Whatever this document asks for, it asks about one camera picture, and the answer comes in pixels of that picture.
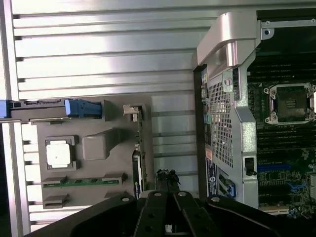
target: motherboard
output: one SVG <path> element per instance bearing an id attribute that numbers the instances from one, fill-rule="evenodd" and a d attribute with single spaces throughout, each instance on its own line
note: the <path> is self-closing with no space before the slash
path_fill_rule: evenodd
<path id="1" fill-rule="evenodd" d="M 259 56 L 247 78 L 259 209 L 310 219 L 316 213 L 316 54 Z"/>

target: cpu socket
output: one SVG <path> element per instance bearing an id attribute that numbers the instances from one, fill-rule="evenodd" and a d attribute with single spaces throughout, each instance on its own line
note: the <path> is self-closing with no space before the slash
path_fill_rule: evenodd
<path id="1" fill-rule="evenodd" d="M 270 115 L 265 123 L 273 125 L 303 124 L 315 120 L 314 93 L 311 83 L 279 84 L 266 87 Z"/>

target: ribbed metal panel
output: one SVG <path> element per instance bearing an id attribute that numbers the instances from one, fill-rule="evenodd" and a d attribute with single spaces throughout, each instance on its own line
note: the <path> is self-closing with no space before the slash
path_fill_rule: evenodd
<path id="1" fill-rule="evenodd" d="M 224 12 L 304 3 L 314 1 L 12 0 L 11 84 L 20 99 L 150 93 L 155 169 L 178 170 L 181 189 L 198 191 L 192 52 Z M 22 135 L 33 231 L 85 207 L 42 209 L 36 128 Z"/>

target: mesh grille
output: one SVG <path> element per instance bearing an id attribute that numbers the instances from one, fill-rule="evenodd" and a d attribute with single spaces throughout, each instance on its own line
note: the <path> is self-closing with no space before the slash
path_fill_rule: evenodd
<path id="1" fill-rule="evenodd" d="M 208 90 L 213 155 L 233 167 L 230 94 L 223 92 L 222 82 L 210 86 Z"/>

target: blue latch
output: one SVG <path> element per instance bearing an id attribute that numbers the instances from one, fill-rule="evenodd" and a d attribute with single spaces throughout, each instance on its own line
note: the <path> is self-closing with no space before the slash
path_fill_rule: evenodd
<path id="1" fill-rule="evenodd" d="M 10 101 L 0 100 L 0 119 L 7 119 L 11 117 Z"/>
<path id="2" fill-rule="evenodd" d="M 89 102 L 81 99 L 65 100 L 66 115 L 69 117 L 85 118 L 98 116 L 102 118 L 102 105 L 100 102 Z"/>

